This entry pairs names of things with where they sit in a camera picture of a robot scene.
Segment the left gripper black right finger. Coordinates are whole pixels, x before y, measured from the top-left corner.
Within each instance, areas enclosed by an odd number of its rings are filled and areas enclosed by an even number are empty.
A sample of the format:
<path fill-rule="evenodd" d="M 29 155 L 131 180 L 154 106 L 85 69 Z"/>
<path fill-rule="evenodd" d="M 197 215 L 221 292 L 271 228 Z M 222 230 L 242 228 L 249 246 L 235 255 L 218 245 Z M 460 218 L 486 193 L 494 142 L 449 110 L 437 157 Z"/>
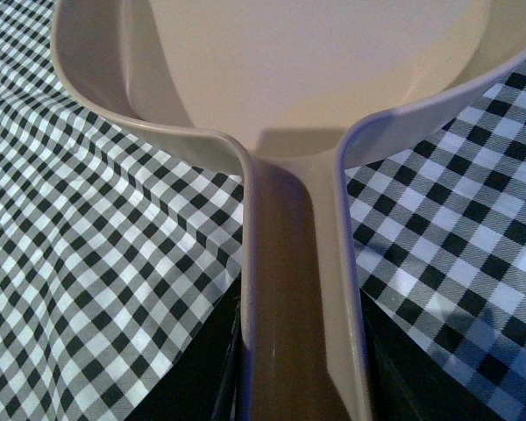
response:
<path fill-rule="evenodd" d="M 500 420 L 366 293 L 360 294 L 379 420 Z"/>

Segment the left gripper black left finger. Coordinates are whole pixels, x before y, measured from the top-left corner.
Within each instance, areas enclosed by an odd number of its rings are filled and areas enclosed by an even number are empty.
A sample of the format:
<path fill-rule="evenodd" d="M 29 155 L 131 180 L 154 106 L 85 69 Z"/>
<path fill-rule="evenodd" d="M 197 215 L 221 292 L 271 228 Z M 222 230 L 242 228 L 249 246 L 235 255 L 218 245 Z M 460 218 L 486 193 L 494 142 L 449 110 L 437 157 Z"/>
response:
<path fill-rule="evenodd" d="M 232 420 L 239 362 L 240 286 L 234 280 L 184 354 L 129 420 Z"/>

